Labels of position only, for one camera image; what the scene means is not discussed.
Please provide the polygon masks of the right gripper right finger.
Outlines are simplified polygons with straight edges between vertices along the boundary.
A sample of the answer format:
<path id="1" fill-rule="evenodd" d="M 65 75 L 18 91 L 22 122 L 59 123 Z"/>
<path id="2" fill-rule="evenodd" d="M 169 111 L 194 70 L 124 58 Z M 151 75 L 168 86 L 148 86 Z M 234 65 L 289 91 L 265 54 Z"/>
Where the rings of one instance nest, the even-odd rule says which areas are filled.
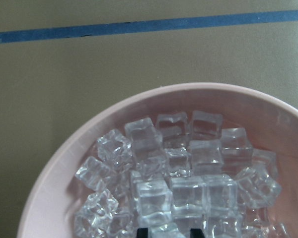
<path id="1" fill-rule="evenodd" d="M 204 238 L 203 231 L 200 228 L 191 228 L 190 238 Z"/>

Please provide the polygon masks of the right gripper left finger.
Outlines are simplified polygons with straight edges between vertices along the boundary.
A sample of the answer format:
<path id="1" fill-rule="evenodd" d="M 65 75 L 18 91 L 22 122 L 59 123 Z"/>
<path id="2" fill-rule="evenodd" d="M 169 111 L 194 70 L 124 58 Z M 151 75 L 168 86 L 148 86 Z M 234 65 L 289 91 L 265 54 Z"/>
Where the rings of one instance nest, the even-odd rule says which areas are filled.
<path id="1" fill-rule="evenodd" d="M 138 228 L 136 238 L 149 238 L 148 228 Z"/>

